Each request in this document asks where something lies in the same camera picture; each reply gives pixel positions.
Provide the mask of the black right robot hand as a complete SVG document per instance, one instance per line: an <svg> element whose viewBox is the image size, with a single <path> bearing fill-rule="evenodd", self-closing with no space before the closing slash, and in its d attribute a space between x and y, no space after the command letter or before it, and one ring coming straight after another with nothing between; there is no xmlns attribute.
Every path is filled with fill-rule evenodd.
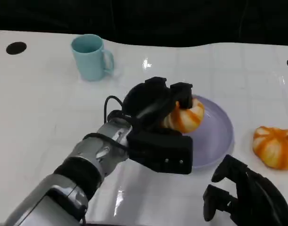
<svg viewBox="0 0 288 226"><path fill-rule="evenodd" d="M238 226L288 226L288 204L277 187L246 164L226 155L211 181L224 178L236 184L237 197L208 185L204 194L203 216L211 221L217 210L230 214Z"/></svg>

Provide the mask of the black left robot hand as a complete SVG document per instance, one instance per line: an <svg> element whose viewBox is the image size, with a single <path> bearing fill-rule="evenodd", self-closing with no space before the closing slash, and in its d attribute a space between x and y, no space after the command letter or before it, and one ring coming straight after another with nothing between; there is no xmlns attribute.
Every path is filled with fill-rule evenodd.
<svg viewBox="0 0 288 226"><path fill-rule="evenodd" d="M123 100L122 112L146 131L160 127L177 104L183 109L192 107L193 85L178 82L168 87L166 81L162 77L147 79L133 87Z"/></svg>

